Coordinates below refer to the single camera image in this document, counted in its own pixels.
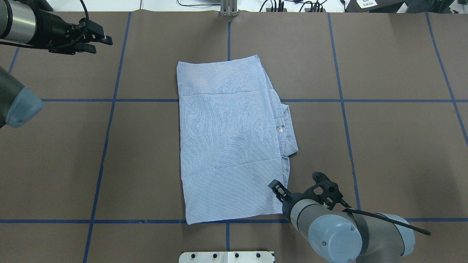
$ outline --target white label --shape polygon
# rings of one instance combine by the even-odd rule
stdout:
[[[368,8],[368,7],[374,7],[377,5],[375,0],[356,0],[356,2],[362,9]]]

